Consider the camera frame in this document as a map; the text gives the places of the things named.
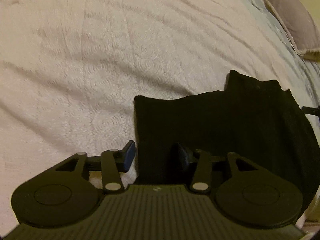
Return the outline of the black zip fleece jacket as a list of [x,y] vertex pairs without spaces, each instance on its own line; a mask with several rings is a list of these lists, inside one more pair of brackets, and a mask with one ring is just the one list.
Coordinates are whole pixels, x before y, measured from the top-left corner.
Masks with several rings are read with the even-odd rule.
[[289,90],[231,71],[223,91],[176,100],[135,97],[139,184],[185,184],[187,150],[235,152],[293,183],[303,210],[319,187],[319,144]]

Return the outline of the mauve pillow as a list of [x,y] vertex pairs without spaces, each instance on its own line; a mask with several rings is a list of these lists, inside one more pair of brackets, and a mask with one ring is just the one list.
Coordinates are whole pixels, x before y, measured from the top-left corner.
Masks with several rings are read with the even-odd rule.
[[285,30],[295,52],[303,59],[319,61],[319,28],[299,0],[263,0]]

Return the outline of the pink grey bedspread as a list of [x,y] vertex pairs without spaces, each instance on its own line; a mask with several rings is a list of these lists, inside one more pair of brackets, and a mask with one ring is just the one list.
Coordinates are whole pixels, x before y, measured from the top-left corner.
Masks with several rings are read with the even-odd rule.
[[262,0],[1,0],[1,235],[23,182],[135,138],[135,96],[222,90],[230,70],[319,105],[319,64]]

